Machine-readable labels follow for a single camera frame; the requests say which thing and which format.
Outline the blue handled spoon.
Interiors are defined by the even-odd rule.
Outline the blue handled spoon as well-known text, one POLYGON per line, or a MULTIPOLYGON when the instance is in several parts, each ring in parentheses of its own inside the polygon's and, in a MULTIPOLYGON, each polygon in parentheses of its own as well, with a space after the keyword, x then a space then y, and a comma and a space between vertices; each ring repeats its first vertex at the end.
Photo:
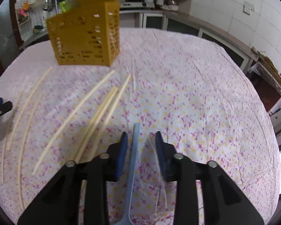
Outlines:
POLYGON ((133 224, 133 222, 130 219, 130 209, 131 209, 131 201, 132 201, 132 194, 133 194, 133 183, 134 183, 134 175, 135 175, 136 157, 138 153, 138 140, 140 135, 140 129, 141 129, 140 123, 136 123, 133 129, 130 167, 129 167, 128 181, 127 181, 124 214, 121 220, 115 223, 116 225, 133 224))

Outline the green handled fork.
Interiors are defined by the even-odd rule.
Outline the green handled fork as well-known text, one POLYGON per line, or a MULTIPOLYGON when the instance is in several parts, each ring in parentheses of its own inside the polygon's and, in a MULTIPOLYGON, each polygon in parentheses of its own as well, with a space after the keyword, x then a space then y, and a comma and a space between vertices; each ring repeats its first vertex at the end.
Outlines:
POLYGON ((77 1, 65 0, 59 3, 62 13, 69 12, 73 9, 79 8, 81 4, 77 1))

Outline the floral tablecloth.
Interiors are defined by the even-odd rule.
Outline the floral tablecloth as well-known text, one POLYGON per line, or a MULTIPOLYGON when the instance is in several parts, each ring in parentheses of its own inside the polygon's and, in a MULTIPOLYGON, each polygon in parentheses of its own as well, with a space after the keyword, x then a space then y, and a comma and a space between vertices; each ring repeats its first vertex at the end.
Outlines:
POLYGON ((111 67, 60 66, 49 41, 24 50, 0 77, 14 111, 0 119, 0 206, 16 222, 74 154, 112 87, 131 78, 99 143, 105 152, 140 123, 131 219, 171 224, 175 183, 163 181, 154 135, 192 161, 216 161, 265 223, 279 199, 279 148, 270 117, 242 70, 210 41, 157 29, 120 30, 111 67))

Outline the yellow perforated utensil holder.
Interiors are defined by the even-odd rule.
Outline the yellow perforated utensil holder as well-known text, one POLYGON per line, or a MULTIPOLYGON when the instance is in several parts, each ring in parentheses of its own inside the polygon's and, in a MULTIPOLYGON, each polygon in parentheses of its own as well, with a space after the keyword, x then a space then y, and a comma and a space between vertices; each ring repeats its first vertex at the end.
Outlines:
POLYGON ((120 52, 119 3, 71 0, 69 10, 46 20, 59 65, 111 66, 120 52))

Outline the white wall socket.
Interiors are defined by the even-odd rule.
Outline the white wall socket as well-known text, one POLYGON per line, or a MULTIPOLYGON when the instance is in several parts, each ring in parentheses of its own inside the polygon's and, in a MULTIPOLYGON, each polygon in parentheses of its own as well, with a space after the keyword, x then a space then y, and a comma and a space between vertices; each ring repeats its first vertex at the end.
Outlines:
POLYGON ((255 7, 254 5, 248 3, 247 1, 244 1, 243 3, 243 12, 247 15, 251 15, 252 12, 254 12, 255 7))

